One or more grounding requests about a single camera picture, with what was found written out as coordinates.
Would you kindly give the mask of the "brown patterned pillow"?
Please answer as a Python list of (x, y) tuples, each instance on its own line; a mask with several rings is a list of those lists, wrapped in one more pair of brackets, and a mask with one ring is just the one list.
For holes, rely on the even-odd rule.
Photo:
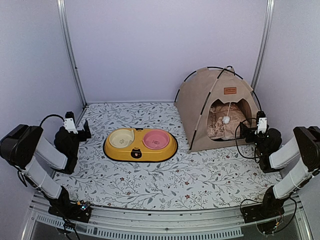
[(228, 116), (230, 121), (223, 124), (222, 119), (227, 114), (229, 103), (213, 103), (210, 107), (207, 119), (207, 135), (213, 141), (229, 141), (238, 139), (240, 128), (236, 129), (240, 122), (246, 119), (236, 103), (231, 102)]

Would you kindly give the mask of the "cream pet bowl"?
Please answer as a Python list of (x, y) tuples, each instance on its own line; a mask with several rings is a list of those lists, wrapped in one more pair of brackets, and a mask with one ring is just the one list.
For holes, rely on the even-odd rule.
[(130, 146), (135, 140), (134, 131), (128, 129), (117, 129), (109, 136), (109, 143), (112, 147), (122, 149)]

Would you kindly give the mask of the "yellow double bowl holder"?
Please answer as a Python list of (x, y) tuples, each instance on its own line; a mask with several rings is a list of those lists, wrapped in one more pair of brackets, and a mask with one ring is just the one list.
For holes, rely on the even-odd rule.
[(169, 144), (158, 150), (151, 150), (145, 147), (143, 143), (144, 135), (151, 130), (160, 130), (160, 129), (151, 129), (151, 128), (118, 128), (133, 130), (134, 132), (134, 142), (125, 148), (115, 148), (109, 143), (109, 136), (105, 139), (103, 144), (103, 152), (109, 159), (118, 162), (136, 162), (136, 163), (158, 163), (164, 162), (171, 159), (178, 150), (178, 141), (177, 139), (169, 132)]

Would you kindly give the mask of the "beige fabric pet tent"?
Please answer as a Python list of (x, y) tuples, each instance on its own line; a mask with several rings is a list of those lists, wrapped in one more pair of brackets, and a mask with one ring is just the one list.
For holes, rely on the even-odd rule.
[(252, 128), (259, 107), (253, 89), (232, 66), (207, 66), (182, 82), (174, 100), (189, 152), (211, 150), (246, 142), (239, 123)]

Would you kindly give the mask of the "pink pet bowl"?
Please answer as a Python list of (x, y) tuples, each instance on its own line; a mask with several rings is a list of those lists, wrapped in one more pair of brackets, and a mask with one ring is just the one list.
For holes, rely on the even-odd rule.
[(143, 136), (142, 142), (150, 150), (161, 150), (169, 144), (170, 137), (166, 131), (154, 129)]

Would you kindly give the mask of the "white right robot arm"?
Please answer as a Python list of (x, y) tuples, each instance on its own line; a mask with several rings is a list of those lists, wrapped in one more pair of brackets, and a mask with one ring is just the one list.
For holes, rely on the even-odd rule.
[(278, 172), (298, 159), (292, 169), (277, 184), (266, 190), (258, 213), (269, 218), (291, 194), (301, 189), (312, 177), (320, 172), (320, 129), (317, 126), (297, 126), (294, 136), (282, 144), (279, 130), (270, 128), (265, 118), (260, 118), (256, 127), (247, 127), (240, 122), (235, 130), (236, 139), (255, 145), (254, 157), (258, 158), (264, 173)]

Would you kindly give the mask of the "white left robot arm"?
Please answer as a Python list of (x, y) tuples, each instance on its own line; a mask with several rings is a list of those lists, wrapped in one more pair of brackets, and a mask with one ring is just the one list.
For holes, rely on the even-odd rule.
[(77, 165), (80, 143), (91, 136), (88, 122), (78, 130), (72, 118), (64, 121), (54, 143), (45, 138), (42, 126), (20, 124), (1, 139), (0, 156), (40, 190), (63, 217), (70, 217), (78, 204), (71, 202), (68, 191), (53, 180), (39, 159), (54, 171), (70, 175)]

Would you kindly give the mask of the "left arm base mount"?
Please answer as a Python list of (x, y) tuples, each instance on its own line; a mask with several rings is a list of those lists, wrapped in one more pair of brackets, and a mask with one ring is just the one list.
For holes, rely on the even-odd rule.
[(88, 223), (91, 217), (92, 208), (89, 202), (84, 201), (78, 201), (77, 203), (72, 203), (70, 201), (52, 201), (50, 202), (48, 213), (67, 220)]

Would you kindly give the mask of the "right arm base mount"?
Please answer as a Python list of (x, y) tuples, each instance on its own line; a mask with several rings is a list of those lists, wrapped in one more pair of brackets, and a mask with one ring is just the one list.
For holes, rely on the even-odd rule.
[[(255, 205), (242, 206), (244, 202), (251, 201), (256, 203)], [(272, 235), (276, 232), (284, 217), (284, 208), (276, 207), (275, 209), (266, 208), (261, 202), (257, 202), (251, 199), (245, 199), (240, 204), (240, 212), (242, 214), (244, 222), (256, 223), (262, 220), (270, 221), (258, 223), (256, 225), (260, 233), (264, 235)]]

